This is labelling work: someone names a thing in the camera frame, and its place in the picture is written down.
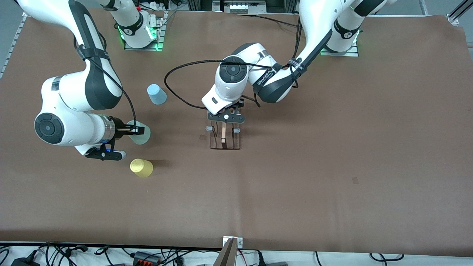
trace table surface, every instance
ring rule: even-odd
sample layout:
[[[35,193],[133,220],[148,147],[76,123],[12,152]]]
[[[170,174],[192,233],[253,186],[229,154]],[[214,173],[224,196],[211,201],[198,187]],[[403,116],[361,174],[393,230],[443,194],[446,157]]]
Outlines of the table surface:
[[[473,256],[473,63],[445,17],[367,18],[360,57],[317,57],[283,101],[244,107],[241,150],[216,151],[205,111],[169,91],[153,105],[146,87],[249,42],[284,63],[295,29],[178,12],[162,52],[132,52],[108,12],[91,14],[151,139],[119,140],[119,162],[42,142],[42,82],[84,63],[68,30],[27,19],[0,80],[0,239],[219,247],[235,235],[248,249]],[[199,104],[216,67],[169,84]],[[131,117],[125,99],[102,113]],[[130,172],[135,158],[153,162],[150,177]]]

